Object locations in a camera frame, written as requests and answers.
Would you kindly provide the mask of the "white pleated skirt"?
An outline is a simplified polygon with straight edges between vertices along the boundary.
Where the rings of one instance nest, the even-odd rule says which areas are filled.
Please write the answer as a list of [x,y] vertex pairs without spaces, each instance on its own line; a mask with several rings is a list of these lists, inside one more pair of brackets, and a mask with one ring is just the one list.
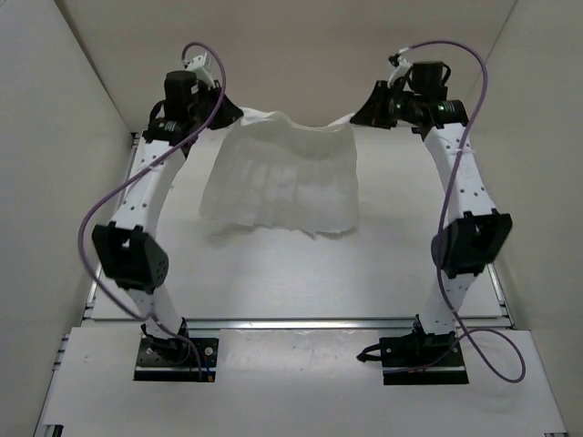
[[246,107],[223,139],[199,214],[239,225],[342,234],[359,222],[357,147],[343,116],[322,127]]

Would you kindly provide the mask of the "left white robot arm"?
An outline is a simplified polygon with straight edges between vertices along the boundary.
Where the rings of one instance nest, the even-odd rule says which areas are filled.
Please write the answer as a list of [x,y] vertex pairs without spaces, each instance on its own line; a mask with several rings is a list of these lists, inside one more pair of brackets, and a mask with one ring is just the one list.
[[227,127],[242,112],[203,66],[167,73],[164,92],[138,142],[121,204],[106,225],[93,228],[92,241],[105,276],[137,306],[144,334],[159,340],[168,361],[180,362],[189,355],[190,339],[165,285],[169,256],[156,240],[159,216],[200,131]]

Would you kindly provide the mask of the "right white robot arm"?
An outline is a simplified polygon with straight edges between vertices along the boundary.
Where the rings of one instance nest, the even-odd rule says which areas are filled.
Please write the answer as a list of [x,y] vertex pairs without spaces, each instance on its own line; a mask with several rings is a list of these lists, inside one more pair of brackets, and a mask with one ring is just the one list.
[[450,67],[442,61],[410,63],[389,59],[394,71],[376,82],[372,94],[352,116],[357,126],[391,129],[405,122],[429,151],[445,198],[438,232],[431,243],[437,269],[434,289],[408,342],[409,356],[429,364],[441,353],[435,335],[455,329],[467,291],[504,245],[512,219],[500,212],[486,191],[469,141],[470,118],[464,104],[447,97]]

